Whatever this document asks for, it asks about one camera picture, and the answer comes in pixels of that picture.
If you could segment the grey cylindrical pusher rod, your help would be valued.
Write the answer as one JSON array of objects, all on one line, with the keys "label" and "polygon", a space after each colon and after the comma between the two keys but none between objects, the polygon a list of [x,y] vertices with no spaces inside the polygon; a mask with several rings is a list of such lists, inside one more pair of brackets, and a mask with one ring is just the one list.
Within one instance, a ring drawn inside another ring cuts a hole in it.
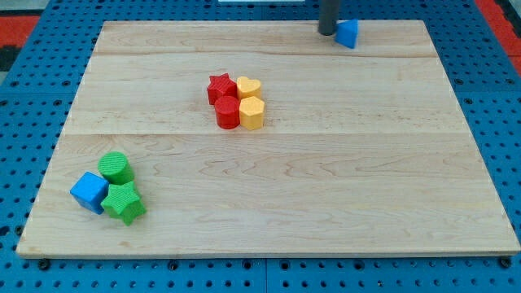
[{"label": "grey cylindrical pusher rod", "polygon": [[320,1],[317,30],[321,35],[330,36],[336,32],[340,3],[340,0]]}]

